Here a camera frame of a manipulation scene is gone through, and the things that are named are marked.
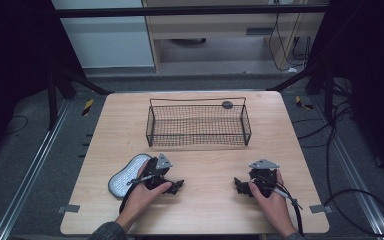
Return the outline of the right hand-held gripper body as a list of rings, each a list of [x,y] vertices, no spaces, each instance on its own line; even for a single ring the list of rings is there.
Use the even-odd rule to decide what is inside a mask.
[[[261,194],[268,198],[276,188],[279,165],[267,159],[260,159],[251,163],[249,167],[251,168],[250,178],[254,181]]]

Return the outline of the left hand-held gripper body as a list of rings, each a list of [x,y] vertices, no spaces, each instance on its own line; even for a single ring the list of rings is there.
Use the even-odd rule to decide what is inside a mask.
[[[160,153],[158,157],[151,158],[142,171],[142,180],[147,189],[152,190],[166,182],[165,174],[173,164]]]

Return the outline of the grey quilted oval pad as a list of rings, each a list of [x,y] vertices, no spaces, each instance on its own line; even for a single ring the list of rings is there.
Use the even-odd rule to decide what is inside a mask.
[[[113,175],[108,182],[108,190],[115,198],[123,198],[131,184],[130,181],[137,177],[139,169],[150,159],[147,154],[134,156],[119,172]]]

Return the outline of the black wire mesh basket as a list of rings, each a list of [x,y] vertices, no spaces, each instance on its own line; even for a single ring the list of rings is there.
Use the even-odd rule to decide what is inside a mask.
[[[230,101],[233,108],[224,109]],[[247,146],[252,136],[245,97],[149,100],[146,139],[150,147]]]

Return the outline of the person's left hand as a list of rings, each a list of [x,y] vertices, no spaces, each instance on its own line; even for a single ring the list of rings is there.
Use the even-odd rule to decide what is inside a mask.
[[[119,214],[117,221],[124,225],[134,222],[155,199],[171,186],[170,182],[166,182],[149,190],[143,183],[139,183],[127,198],[124,209]]]

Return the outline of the person's right hand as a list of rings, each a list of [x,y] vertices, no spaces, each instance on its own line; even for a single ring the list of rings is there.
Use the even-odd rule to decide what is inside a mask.
[[[276,231],[281,225],[293,225],[286,205],[286,199],[283,196],[272,193],[266,198],[253,182],[249,182],[248,184],[257,204]]]

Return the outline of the yellow black striped tape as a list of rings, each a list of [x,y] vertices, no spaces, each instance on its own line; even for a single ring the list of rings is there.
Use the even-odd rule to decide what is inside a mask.
[[[88,113],[90,112],[90,109],[91,109],[93,103],[94,103],[94,99],[88,99],[86,101],[85,106],[84,106],[84,108],[82,110],[82,116],[88,115]]]
[[[311,99],[308,96],[296,96],[295,97],[296,105],[307,110],[313,109],[313,104]]]

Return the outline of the black metal stand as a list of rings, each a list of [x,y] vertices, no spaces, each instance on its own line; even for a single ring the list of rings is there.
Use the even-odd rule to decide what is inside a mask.
[[[57,91],[60,91],[64,99],[74,99],[76,96],[76,91],[71,84],[72,81],[81,84],[82,86],[92,90],[93,92],[99,95],[111,94],[111,91],[101,88],[87,80],[85,77],[75,74],[65,68],[52,70],[47,76],[49,130],[53,129],[56,126],[58,120],[56,95]]]
[[[321,89],[324,90],[324,116],[330,120],[333,116],[333,85],[334,75],[333,67],[330,63],[312,63],[301,72],[293,75],[286,81],[268,88],[268,91],[281,92],[287,87],[298,81],[309,78],[305,91],[309,95],[317,94]]]

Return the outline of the white cabinet panel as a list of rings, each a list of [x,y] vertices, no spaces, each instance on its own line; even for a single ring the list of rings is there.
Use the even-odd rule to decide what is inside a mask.
[[[141,0],[51,0],[57,10],[141,7]],[[153,67],[143,17],[64,18],[62,24],[86,69]]]

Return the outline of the black curtain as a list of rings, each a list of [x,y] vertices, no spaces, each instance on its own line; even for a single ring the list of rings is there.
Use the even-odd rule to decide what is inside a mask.
[[[357,119],[384,163],[384,0],[329,0],[310,55],[332,43],[328,56],[336,77],[352,84]]]
[[[60,19],[27,14],[30,10],[53,9],[51,0],[0,0],[0,139],[15,105],[47,88],[47,71],[33,47],[32,36],[22,27],[24,19],[62,67],[78,76],[85,75]]]

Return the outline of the light wooden desk furniture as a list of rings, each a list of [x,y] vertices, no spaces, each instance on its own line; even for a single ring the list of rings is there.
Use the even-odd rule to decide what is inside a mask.
[[[293,5],[316,0],[141,0],[143,7]],[[293,40],[314,37],[321,13],[147,16],[154,65],[161,67],[162,47],[168,40],[258,37],[265,41],[278,68],[291,64]]]

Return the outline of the grey metal table bracket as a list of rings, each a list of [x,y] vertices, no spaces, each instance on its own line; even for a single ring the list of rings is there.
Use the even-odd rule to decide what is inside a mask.
[[[80,206],[79,205],[72,205],[72,204],[67,204],[65,206],[60,206],[58,209],[57,209],[57,212],[59,214],[64,214],[66,212],[71,212],[71,213],[77,213],[80,209]]]
[[[331,213],[332,208],[330,206],[324,206],[322,204],[310,206],[310,211],[315,213]]]

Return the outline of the aluminium floor rail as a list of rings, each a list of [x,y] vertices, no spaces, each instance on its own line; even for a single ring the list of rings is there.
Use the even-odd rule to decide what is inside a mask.
[[[31,189],[45,163],[48,154],[56,140],[58,133],[66,119],[71,101],[63,100],[57,113],[55,124],[47,131],[35,157],[33,158],[21,184],[19,185],[13,199],[11,200],[5,214],[0,220],[0,240],[7,240],[20,213],[23,209]]]
[[[336,128],[331,127],[328,132],[328,156],[330,151],[333,150],[346,179],[351,188],[355,190],[359,205],[371,227],[370,232],[375,234],[377,240],[384,240],[384,214],[381,211],[380,202],[369,195],[369,188],[353,164]]]

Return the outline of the black horizontal frame bar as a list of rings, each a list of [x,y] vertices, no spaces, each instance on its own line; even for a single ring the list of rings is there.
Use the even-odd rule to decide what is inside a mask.
[[[328,4],[298,5],[228,5],[228,6],[184,6],[109,9],[63,9],[51,11],[60,18],[87,17],[136,17],[136,16],[182,16],[222,14],[272,14],[272,13],[320,13],[328,11]]]

